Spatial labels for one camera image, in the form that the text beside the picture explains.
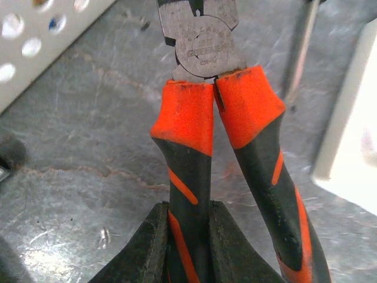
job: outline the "screwdriver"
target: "screwdriver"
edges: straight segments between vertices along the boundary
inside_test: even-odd
[[[289,75],[287,93],[285,96],[286,104],[292,105],[298,97],[297,88],[300,84],[302,73],[305,66],[307,50],[309,49],[310,38],[314,29],[314,24],[319,10],[319,5],[326,0],[310,0],[304,32],[299,43],[299,51],[293,63],[292,72]]]

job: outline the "pliers jaw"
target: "pliers jaw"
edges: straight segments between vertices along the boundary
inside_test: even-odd
[[[195,16],[193,1],[158,0],[158,12],[167,43],[175,45],[178,67],[175,81],[201,82],[206,78],[246,68],[234,45],[238,24],[235,0],[203,0]]]

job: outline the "black and orange handle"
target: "black and orange handle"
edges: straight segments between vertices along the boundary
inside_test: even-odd
[[[271,234],[283,276],[290,283],[330,283],[323,249],[280,150],[283,101],[261,67],[219,78],[216,86],[221,119]]]
[[[169,281],[213,282],[209,245],[213,85],[168,81],[151,136],[166,158],[170,177]]]

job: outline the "galvanized metal surface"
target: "galvanized metal surface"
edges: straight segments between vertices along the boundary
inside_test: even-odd
[[[238,0],[236,45],[282,82],[302,0]],[[127,22],[150,18],[140,31]],[[296,111],[286,114],[286,164],[321,240],[334,282],[377,280],[377,217],[309,180],[343,76],[375,0],[321,5]],[[0,184],[0,277],[87,282],[128,242],[156,202],[168,199],[164,157],[149,130],[176,66],[157,5],[119,0],[0,117],[0,134],[25,147],[25,164]],[[278,269],[271,240],[216,115],[212,197]]]

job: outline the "orange stripe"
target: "orange stripe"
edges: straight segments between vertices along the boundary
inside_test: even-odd
[[[174,217],[174,215],[170,212],[170,210],[168,211],[168,217],[169,217],[170,229],[173,233],[174,240],[176,242],[178,253],[181,258],[184,271],[186,272],[187,279],[189,283],[200,283],[199,277],[196,274],[196,271],[193,265],[193,261],[191,260],[189,250],[187,249],[186,243],[184,241],[179,222]]]
[[[279,258],[279,264],[283,273],[291,283],[313,283],[312,281],[312,243],[310,241],[309,223],[305,206],[297,188],[295,188],[297,206],[299,209],[301,241],[302,241],[302,266],[300,271],[291,270]]]
[[[170,80],[151,136],[212,156],[213,85]]]
[[[283,153],[280,151],[279,157],[277,158],[275,169],[274,169],[273,175],[272,175],[271,183],[273,185],[276,185],[277,181],[279,181],[279,177],[280,177],[280,174],[281,174],[282,168],[283,168],[283,163],[284,163]]]
[[[169,177],[171,182],[177,187],[177,189],[193,204],[198,204],[198,199],[194,196],[193,192],[174,174],[169,168]]]
[[[221,111],[218,96],[216,103],[234,149],[250,143],[285,111],[284,102],[271,88],[261,66],[219,78],[216,85],[225,111]]]

